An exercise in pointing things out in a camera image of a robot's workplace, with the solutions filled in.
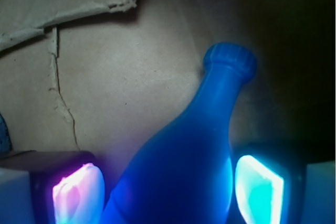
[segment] bottle cap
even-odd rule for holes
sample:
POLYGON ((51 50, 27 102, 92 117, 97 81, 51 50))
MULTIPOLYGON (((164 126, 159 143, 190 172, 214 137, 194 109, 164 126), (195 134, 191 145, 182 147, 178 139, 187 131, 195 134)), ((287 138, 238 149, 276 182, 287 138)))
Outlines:
POLYGON ((252 79, 257 70, 257 60, 246 48, 231 44, 218 43, 206 52, 203 65, 209 69, 214 64, 223 64, 236 71, 245 82, 252 79))

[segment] pink light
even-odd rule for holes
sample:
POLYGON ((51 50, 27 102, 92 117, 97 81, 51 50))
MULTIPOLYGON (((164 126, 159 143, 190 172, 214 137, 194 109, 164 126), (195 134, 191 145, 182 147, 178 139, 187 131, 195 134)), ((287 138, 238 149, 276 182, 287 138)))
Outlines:
POLYGON ((56 224, 98 223, 105 195, 104 178, 98 167, 84 164, 52 190, 56 224))

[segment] bottle neck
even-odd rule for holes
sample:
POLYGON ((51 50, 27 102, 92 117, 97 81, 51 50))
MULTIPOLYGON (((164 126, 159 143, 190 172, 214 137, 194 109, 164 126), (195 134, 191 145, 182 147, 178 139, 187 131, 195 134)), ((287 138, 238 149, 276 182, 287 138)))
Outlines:
POLYGON ((186 112, 202 116, 220 117, 229 121, 244 81, 232 68, 213 64, 203 78, 186 112))

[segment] cyan light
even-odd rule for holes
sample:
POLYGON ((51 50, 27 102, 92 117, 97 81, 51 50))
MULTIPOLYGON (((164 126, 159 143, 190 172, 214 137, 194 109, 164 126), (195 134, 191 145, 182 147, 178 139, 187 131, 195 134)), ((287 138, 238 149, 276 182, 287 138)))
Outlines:
POLYGON ((235 190, 239 211, 246 223, 279 224, 284 179, 250 155, 236 166, 235 190))
POLYGON ((56 224, 98 223, 105 196, 104 178, 98 167, 85 164, 52 190, 56 224))

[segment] blue plastic bottle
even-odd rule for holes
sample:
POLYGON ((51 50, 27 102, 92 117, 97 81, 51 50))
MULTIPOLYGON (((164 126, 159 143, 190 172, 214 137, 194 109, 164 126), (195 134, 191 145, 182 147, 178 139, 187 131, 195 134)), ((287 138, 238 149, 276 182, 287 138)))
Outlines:
POLYGON ((230 116, 257 64, 251 52, 226 43, 212 46, 203 64, 195 98, 138 151, 112 190, 101 223, 225 223, 233 187, 230 116))

